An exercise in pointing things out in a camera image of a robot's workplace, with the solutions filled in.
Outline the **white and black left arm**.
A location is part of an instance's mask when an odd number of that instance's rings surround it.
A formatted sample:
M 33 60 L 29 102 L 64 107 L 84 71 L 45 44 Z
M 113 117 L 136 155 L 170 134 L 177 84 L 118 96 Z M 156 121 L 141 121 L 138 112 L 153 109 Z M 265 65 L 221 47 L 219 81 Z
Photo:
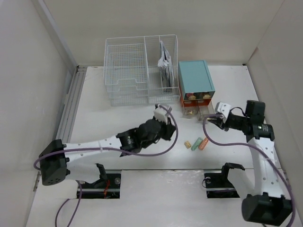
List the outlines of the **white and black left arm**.
M 142 149 L 159 140 L 170 141 L 178 135 L 178 127 L 171 123 L 149 119 L 137 128 L 121 132 L 113 137 L 80 144 L 64 144 L 53 140 L 41 152 L 34 167 L 39 169 L 44 186 L 51 186 L 65 179 L 84 181 L 102 187 L 107 179 L 106 158 L 126 156 L 152 157 L 141 153 Z

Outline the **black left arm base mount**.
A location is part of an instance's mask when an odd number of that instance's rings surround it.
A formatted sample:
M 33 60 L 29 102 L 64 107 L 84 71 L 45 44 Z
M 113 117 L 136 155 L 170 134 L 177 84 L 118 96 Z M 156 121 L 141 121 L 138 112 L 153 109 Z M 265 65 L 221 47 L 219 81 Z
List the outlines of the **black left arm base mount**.
M 81 183 L 82 195 L 78 187 L 77 199 L 119 199 L 122 171 L 106 170 L 101 164 L 97 164 L 97 168 L 98 179 L 93 183 Z

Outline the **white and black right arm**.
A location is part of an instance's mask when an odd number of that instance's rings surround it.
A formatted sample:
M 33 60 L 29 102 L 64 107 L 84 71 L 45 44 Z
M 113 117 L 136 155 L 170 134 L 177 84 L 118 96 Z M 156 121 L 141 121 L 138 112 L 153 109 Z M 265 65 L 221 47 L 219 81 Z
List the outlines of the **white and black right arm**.
M 296 214 L 294 195 L 275 163 L 275 134 L 272 125 L 264 122 L 265 107 L 264 102 L 248 100 L 246 109 L 239 116 L 232 113 L 230 104 L 218 102 L 214 114 L 207 115 L 203 124 L 211 122 L 224 131 L 234 129 L 246 136 L 246 143 L 234 142 L 228 143 L 228 146 L 249 147 L 254 182 L 250 181 L 240 164 L 225 163 L 219 174 L 220 183 L 233 185 L 241 198 L 243 219 L 276 227 L 289 219 L 290 227 Z

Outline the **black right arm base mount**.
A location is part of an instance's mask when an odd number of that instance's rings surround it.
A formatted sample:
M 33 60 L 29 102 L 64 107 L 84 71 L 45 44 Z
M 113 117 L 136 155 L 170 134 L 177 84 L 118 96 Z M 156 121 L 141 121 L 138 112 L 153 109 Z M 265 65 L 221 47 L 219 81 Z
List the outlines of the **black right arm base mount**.
M 220 170 L 206 170 L 202 186 L 208 199 L 239 198 L 237 191 L 228 180 L 230 169 L 245 170 L 240 164 L 225 163 Z

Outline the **grey setup guide booklet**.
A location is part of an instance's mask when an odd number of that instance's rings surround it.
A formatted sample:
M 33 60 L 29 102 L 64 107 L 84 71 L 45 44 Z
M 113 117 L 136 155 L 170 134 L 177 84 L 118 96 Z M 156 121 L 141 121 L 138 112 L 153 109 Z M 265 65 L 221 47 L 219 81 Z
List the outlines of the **grey setup guide booklet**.
M 160 41 L 160 59 L 158 60 L 158 69 L 160 72 L 162 85 L 164 87 L 173 87 L 174 73 L 172 59 L 163 41 Z

